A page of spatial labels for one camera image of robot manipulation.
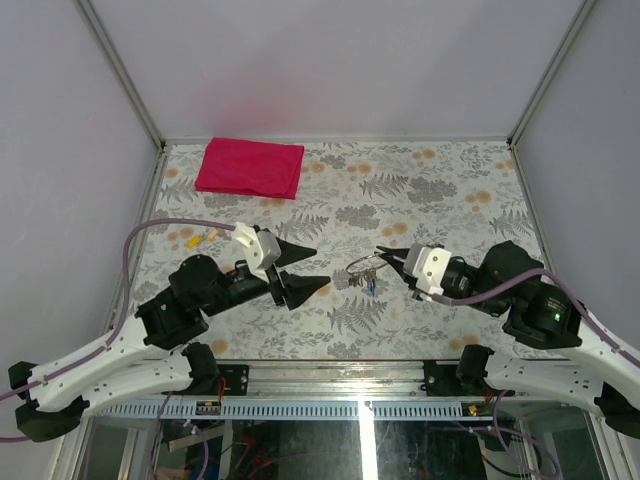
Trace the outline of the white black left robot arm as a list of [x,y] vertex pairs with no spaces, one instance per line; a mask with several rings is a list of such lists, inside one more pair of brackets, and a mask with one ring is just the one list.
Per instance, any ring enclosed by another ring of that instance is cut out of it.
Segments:
[[165,289],[112,331],[49,363],[11,366],[10,384],[23,401],[15,410],[23,438],[56,439],[85,418],[145,395],[219,393],[214,353],[197,340],[209,319],[265,295],[294,310],[331,281],[284,271],[315,250],[289,243],[276,250],[284,253],[283,260],[261,265],[253,252],[230,271],[207,255],[192,255],[170,275]]

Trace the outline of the metal keyring with clips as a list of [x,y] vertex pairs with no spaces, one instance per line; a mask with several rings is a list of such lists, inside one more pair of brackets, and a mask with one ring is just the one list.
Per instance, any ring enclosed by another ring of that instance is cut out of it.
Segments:
[[345,272],[348,276],[348,285],[350,287],[364,288],[368,294],[366,289],[367,283],[369,280],[374,279],[376,281],[377,293],[378,271],[388,266],[389,265],[380,259],[376,253],[360,257],[345,267]]

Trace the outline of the blue tagged key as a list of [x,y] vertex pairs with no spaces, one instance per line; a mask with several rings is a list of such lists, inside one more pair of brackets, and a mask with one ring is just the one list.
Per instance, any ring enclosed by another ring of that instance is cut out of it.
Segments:
[[369,295],[374,296],[376,294],[376,281],[374,279],[369,280],[366,289]]

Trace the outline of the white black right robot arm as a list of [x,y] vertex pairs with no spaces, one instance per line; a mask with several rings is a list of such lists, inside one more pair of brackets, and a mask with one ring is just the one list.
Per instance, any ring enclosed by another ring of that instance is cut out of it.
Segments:
[[611,429],[639,436],[639,352],[611,333],[543,264],[505,241],[473,266],[442,246],[382,247],[379,257],[416,300],[470,307],[504,317],[503,332],[535,350],[551,352],[573,367],[538,366],[472,344],[457,363],[456,391],[514,391],[581,408]]

